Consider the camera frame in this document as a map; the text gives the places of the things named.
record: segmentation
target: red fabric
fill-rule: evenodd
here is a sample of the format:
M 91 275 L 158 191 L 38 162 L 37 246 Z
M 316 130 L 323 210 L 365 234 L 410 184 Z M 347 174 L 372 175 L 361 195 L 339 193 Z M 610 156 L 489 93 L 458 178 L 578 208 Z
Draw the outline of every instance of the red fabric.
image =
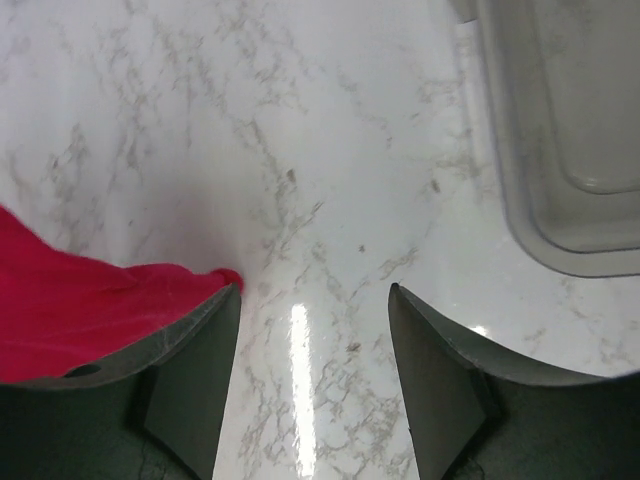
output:
M 60 377 L 179 320 L 242 278 L 120 268 L 54 250 L 0 207 L 0 382 Z

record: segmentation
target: white marble surface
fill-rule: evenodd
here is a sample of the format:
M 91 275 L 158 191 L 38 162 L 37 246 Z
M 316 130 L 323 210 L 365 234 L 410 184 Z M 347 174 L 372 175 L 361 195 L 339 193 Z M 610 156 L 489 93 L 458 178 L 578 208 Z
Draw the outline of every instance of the white marble surface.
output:
M 640 363 L 637 278 L 501 211 L 446 0 L 1 0 L 0 201 L 60 248 L 248 281 L 214 478 L 415 479 L 394 281 L 517 351 Z

